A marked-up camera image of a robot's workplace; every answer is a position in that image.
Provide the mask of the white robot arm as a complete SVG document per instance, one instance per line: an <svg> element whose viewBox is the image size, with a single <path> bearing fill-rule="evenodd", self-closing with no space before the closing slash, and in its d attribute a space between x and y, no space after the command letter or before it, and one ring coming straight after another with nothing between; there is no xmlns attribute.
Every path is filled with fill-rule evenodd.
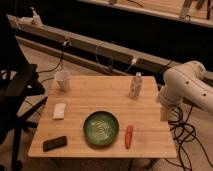
<svg viewBox="0 0 213 171"><path fill-rule="evenodd" d="M213 87L202 81L206 69L199 61L190 61L169 68L163 75L165 85L156 101L161 104L161 120L168 121L173 109L186 98L213 114Z"/></svg>

